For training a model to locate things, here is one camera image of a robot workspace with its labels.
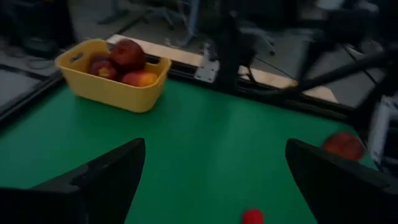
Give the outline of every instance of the chair leg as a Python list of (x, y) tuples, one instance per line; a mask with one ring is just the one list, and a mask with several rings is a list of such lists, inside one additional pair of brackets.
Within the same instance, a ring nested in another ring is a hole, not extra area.
[(267, 47), (269, 49), (269, 54), (271, 56), (274, 56), (275, 55), (274, 41), (269, 40), (269, 37), (265, 38), (265, 37), (261, 36), (261, 38), (263, 39), (264, 43), (266, 43), (266, 45), (267, 45)]
[(167, 21), (168, 25), (169, 25), (169, 29), (173, 29), (174, 28), (174, 23), (173, 20), (171, 19), (169, 13), (167, 12), (167, 8), (164, 7), (163, 9), (163, 16), (164, 19)]

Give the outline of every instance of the red ball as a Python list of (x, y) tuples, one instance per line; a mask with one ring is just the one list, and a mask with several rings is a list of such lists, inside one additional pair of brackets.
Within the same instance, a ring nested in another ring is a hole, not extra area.
[(350, 133), (336, 133), (330, 136), (322, 148), (345, 159), (360, 160), (364, 154), (361, 141)]
[(264, 216), (259, 209), (251, 209), (243, 214), (243, 224), (264, 224)]

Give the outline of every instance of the metal bracket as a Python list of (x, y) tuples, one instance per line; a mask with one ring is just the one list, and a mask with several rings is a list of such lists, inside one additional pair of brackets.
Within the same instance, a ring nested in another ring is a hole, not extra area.
[(220, 62), (218, 60), (211, 60), (210, 44), (205, 43), (203, 49), (203, 59), (200, 66), (195, 72), (195, 79), (207, 83), (214, 83), (217, 77)]
[(369, 132), (368, 149), (372, 160), (381, 165), (391, 120), (398, 120), (398, 100), (383, 96), (377, 106)]

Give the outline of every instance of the small red ball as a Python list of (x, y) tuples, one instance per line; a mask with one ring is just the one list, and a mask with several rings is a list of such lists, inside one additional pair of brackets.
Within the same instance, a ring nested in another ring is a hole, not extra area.
[(264, 216), (259, 209), (250, 209), (243, 214), (243, 224), (264, 224)]

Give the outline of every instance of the wooden board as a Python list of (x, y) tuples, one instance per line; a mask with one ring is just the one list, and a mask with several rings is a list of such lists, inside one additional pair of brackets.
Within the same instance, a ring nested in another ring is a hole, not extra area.
[[(119, 41), (121, 39), (131, 39), (131, 40), (137, 42), (144, 49), (144, 52), (147, 54), (156, 55), (156, 56), (160, 56), (160, 57), (167, 57), (174, 61), (186, 63), (189, 65), (199, 66), (201, 59), (202, 59), (201, 55), (198, 55), (195, 53), (186, 52), (186, 51), (180, 50), (180, 49), (173, 49), (171, 47), (166, 47), (163, 45), (154, 44), (151, 42), (146, 42), (144, 40), (134, 39), (134, 38), (126, 37), (123, 35), (117, 35), (117, 34), (113, 35), (106, 41), (111, 44), (115, 44), (117, 41)], [(248, 72), (247, 68), (245, 68), (243, 66), (241, 66), (241, 68), (239, 69), (239, 73), (246, 74), (247, 72)], [(276, 74), (269, 73), (269, 72), (264, 72), (264, 71), (257, 70), (254, 68), (252, 68), (252, 73), (257, 82), (266, 84), (266, 85), (270, 85), (270, 86), (274, 86), (277, 88), (285, 88), (289, 85), (295, 84), (295, 80), (293, 80), (291, 78), (282, 77), (280, 75), (276, 75)], [(331, 90), (324, 86), (320, 86), (320, 87), (314, 88), (312, 90), (308, 90), (308, 91), (304, 92), (304, 94), (306, 94), (308, 96), (315, 97), (315, 98), (319, 98), (321, 100), (327, 100), (330, 102), (337, 103), (337, 100), (336, 100), (334, 94), (331, 92)]]

